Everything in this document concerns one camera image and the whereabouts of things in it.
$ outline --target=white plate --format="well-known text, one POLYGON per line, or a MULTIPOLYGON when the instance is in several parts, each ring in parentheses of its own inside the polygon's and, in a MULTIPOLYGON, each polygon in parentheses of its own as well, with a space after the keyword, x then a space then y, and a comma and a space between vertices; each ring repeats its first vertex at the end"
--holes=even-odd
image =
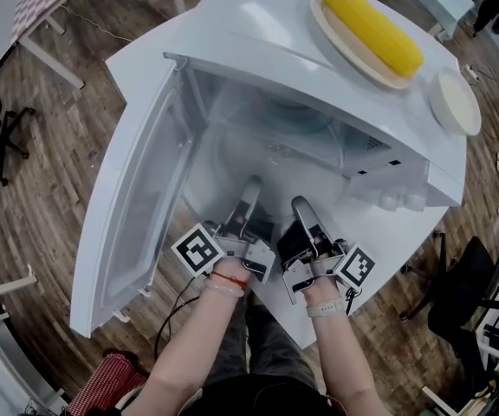
POLYGON ((441 68, 429 88, 431 107, 446 131, 477 135, 481 131, 481 109, 475 93, 455 69, 441 68))
POLYGON ((412 78, 396 74, 380 60, 323 0, 311 0, 311 12, 328 40, 359 70, 390 88, 405 89, 411 86, 412 78))

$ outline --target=wristband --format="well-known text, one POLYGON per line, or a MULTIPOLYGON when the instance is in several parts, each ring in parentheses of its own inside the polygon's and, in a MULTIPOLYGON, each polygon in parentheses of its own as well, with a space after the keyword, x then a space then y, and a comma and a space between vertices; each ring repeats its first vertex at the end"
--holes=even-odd
POLYGON ((342 297, 332 301, 321 302, 316 307, 308 307, 309 317, 324 317, 327 315, 336 315, 342 312, 345 312, 344 299, 342 297))
POLYGON ((205 280, 204 285, 205 288, 213 289, 217 293, 222 294, 223 296, 235 297, 236 299, 239 299, 244 295, 243 289, 232 289, 224 285, 219 285, 218 283, 214 283, 209 279, 205 280))
POLYGON ((246 282, 239 281, 234 276, 225 276, 224 274, 217 273, 216 271, 212 271, 211 274, 214 274, 215 276, 222 277, 223 279, 226 279, 227 281, 231 281, 232 283, 235 283, 238 287, 241 287, 241 288, 246 288, 248 286, 248 284, 246 282))

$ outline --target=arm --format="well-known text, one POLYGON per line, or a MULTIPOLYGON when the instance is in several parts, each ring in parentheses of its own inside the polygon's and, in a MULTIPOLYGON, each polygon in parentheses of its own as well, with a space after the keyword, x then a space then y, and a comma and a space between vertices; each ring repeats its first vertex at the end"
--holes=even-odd
MULTIPOLYGON (((244 282, 250 277, 250 272, 234 258, 223 259, 215 271, 244 282)), ((212 279, 230 289, 240 288, 219 276, 212 279)), ((237 300, 214 289, 202 292, 190 318, 167 344, 138 398, 122 413, 124 416, 178 414, 207 379, 237 300)))
MULTIPOLYGON (((304 295, 313 307, 339 298, 340 292, 333 279, 320 277, 304 295)), ((313 326, 329 394, 342 403, 348 416, 388 416, 346 313, 315 317, 313 326)))

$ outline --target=red bracelet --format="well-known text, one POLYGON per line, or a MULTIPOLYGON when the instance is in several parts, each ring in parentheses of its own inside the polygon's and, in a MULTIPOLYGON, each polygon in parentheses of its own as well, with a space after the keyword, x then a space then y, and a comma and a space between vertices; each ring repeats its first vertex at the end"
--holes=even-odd
POLYGON ((239 281, 236 279, 234 276, 228 277, 225 275, 222 275, 221 273, 217 273, 216 271, 212 271, 211 274, 214 274, 215 276, 222 277, 223 279, 226 279, 227 281, 231 281, 232 283, 235 283, 239 287, 246 288, 248 284, 246 282, 239 281))

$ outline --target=wooden plate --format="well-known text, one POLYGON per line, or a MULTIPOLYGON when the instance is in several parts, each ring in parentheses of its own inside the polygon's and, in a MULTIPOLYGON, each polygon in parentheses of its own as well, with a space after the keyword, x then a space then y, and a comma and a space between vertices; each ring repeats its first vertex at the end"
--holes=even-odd
POLYGON ((328 40, 358 69, 372 79, 390 88, 405 89, 411 86, 412 78, 396 74, 382 62, 347 26, 323 0, 311 0, 311 12, 328 40))

